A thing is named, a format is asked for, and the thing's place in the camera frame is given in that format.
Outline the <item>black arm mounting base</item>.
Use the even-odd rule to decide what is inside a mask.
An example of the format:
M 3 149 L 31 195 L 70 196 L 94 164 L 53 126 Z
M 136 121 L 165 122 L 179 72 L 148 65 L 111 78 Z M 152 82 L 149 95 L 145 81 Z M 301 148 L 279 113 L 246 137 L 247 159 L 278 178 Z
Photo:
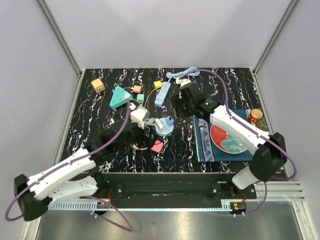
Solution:
M 111 198 L 119 209 L 211 209 L 221 200 L 255 200 L 255 187 L 237 190 L 233 173 L 96 174 L 99 199 Z

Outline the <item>round light blue power socket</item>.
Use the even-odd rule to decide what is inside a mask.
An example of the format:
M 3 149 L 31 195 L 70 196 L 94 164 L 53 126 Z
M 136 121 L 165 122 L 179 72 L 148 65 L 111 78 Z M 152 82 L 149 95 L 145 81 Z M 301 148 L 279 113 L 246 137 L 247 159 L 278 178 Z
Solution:
M 169 134 L 171 134 L 174 130 L 174 123 L 173 125 L 167 125 L 166 122 L 166 117 L 163 118 L 159 118 L 159 120 L 161 121 L 161 123 L 163 124 L 163 131 L 160 132 L 159 129 L 155 126 L 155 122 L 154 122 L 154 126 L 155 126 L 155 132 L 158 136 L 160 137 L 166 137 Z

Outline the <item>white square plug adapter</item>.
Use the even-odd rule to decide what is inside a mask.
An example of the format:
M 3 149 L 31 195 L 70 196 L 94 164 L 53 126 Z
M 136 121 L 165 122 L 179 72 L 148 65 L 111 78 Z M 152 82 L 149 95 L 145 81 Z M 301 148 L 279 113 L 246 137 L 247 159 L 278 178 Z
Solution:
M 164 130 L 164 126 L 158 118 L 155 119 L 154 123 L 160 132 L 162 132 Z

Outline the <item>pink square plug adapter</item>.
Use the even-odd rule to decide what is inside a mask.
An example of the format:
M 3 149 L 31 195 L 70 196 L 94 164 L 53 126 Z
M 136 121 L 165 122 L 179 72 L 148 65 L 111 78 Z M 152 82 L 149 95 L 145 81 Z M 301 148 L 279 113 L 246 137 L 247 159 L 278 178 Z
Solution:
M 156 153 L 160 153 L 162 151 L 163 146 L 164 143 L 162 141 L 156 140 L 150 150 Z

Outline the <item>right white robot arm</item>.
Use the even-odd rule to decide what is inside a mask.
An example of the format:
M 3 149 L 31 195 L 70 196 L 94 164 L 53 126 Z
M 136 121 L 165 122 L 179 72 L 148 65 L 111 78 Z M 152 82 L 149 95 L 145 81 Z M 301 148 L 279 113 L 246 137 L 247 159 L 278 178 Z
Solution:
M 247 167 L 236 173 L 227 185 L 228 195 L 239 198 L 245 188 L 268 182 L 288 160 L 285 139 L 279 133 L 269 134 L 238 117 L 226 104 L 203 94 L 193 82 L 179 88 L 171 97 L 174 113 L 178 118 L 196 116 L 231 134 L 252 154 Z

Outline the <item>light blue charger plug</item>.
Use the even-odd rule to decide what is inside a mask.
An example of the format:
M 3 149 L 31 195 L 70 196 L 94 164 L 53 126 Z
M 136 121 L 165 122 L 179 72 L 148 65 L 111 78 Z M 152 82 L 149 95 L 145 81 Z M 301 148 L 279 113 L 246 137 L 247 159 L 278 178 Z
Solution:
M 172 116 L 167 116 L 166 123 L 168 126 L 172 126 L 174 124 L 174 118 Z

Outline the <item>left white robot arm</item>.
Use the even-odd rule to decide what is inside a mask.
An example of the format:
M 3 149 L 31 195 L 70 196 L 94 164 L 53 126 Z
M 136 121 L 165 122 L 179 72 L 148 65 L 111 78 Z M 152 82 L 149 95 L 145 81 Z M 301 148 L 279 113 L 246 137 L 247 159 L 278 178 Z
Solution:
M 106 181 L 94 173 L 80 181 L 72 179 L 106 162 L 120 150 L 137 143 L 150 144 L 155 125 L 144 127 L 133 122 L 123 123 L 118 131 L 107 129 L 53 167 L 32 176 L 20 174 L 14 179 L 14 202 L 26 222 L 44 215 L 53 205 L 73 198 L 103 198 L 108 193 Z

